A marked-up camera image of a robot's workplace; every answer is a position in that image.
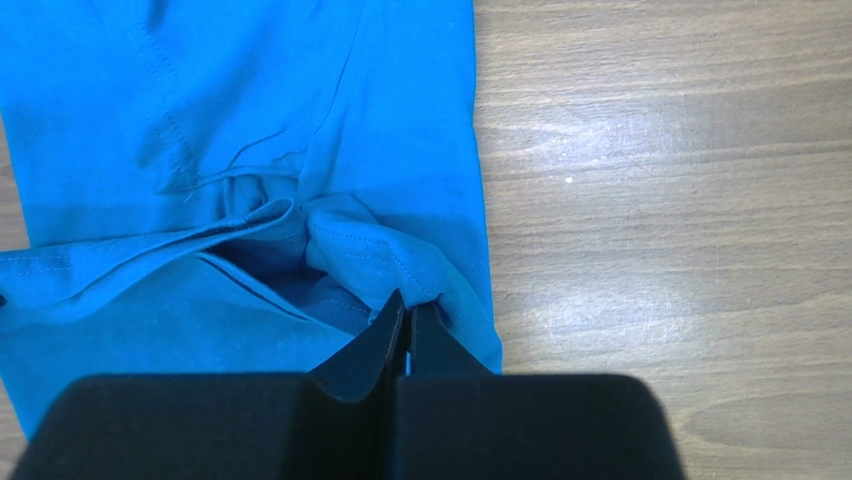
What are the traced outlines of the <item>blue t shirt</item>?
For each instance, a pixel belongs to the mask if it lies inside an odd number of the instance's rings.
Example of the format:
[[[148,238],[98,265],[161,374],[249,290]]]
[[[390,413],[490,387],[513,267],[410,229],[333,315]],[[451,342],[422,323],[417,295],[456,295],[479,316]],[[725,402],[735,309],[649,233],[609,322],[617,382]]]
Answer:
[[[90,375],[310,370],[394,292],[499,371],[475,88],[469,1],[3,2],[25,435]]]

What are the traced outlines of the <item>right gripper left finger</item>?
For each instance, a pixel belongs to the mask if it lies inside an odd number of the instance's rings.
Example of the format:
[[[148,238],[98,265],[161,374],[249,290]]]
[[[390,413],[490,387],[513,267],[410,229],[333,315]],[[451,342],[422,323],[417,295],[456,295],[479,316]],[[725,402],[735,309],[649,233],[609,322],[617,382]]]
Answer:
[[[306,373],[102,375],[53,403],[16,479],[391,479],[406,309]]]

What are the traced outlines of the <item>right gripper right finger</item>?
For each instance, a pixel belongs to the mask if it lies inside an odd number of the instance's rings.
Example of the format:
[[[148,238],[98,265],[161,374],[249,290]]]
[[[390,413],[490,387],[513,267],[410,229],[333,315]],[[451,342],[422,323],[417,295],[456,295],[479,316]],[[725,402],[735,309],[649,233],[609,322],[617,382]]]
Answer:
[[[681,479],[663,409],[619,374],[496,375],[442,325],[410,315],[396,386],[396,479]]]

